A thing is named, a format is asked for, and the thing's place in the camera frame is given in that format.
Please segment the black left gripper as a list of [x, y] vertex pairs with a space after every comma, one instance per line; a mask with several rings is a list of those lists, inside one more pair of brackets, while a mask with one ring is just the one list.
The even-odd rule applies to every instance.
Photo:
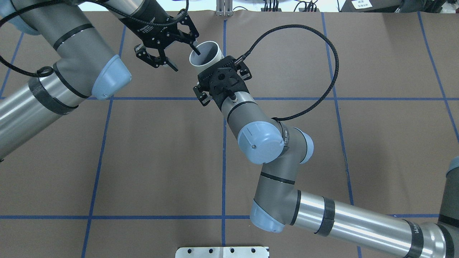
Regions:
[[[197, 49], [197, 38], [199, 32], [188, 13], [178, 13], [180, 17], [177, 17], [178, 24], [187, 26], [189, 32], [183, 32], [178, 29], [178, 25], [170, 25], [167, 27], [158, 27], [152, 25], [146, 25], [129, 18], [121, 18], [120, 21], [139, 39], [143, 44], [139, 44], [134, 48], [136, 57], [145, 62], [146, 64], [159, 68], [160, 66], [168, 66], [174, 71], [178, 71], [178, 67], [173, 63], [165, 54], [164, 49], [170, 43], [178, 41], [181, 43], [188, 44], [191, 49], [198, 56], [201, 52]], [[139, 5], [136, 12], [131, 14], [132, 17], [143, 20], [149, 23], [164, 24], [171, 22], [173, 17], [168, 15], [166, 11], [157, 3], [155, 0], [143, 0]], [[147, 48], [155, 48], [160, 46], [159, 57], [155, 57], [148, 53]]]

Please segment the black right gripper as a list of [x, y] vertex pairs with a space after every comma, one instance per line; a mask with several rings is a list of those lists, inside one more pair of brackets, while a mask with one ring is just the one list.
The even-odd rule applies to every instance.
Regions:
[[238, 102], [237, 92], [248, 92], [244, 83], [252, 78], [250, 69], [243, 58], [225, 57], [203, 71], [198, 69], [198, 82], [193, 92], [202, 106], [207, 106], [211, 100]]

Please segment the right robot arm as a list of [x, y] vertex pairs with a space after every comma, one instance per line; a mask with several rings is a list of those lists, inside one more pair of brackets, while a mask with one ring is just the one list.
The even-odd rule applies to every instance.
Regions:
[[[341, 62], [337, 89], [293, 126], [311, 135], [315, 151], [300, 166], [296, 187], [397, 220], [436, 223], [446, 168], [458, 155], [458, 62], [434, 56]], [[119, 257], [173, 257], [177, 248], [265, 245], [271, 257], [387, 258], [333, 238], [286, 226], [280, 233], [255, 227], [248, 217], [259, 167], [247, 162], [232, 134], [223, 134], [222, 212], [201, 219], [96, 221], [93, 238], [131, 237], [143, 251]]]

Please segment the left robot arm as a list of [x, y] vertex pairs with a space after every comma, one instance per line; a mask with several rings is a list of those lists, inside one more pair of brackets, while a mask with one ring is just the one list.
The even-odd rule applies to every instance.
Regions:
[[[131, 81], [131, 73], [79, 8], [81, 0], [2, 0], [1, 25], [41, 35], [60, 60], [36, 72], [1, 63], [28, 76], [28, 83], [1, 101], [1, 159], [85, 99], [108, 99]], [[165, 49], [174, 42], [196, 50], [197, 28], [188, 7], [170, 16], [155, 0], [95, 0], [110, 10], [142, 43], [135, 51], [154, 68], [177, 66]]]

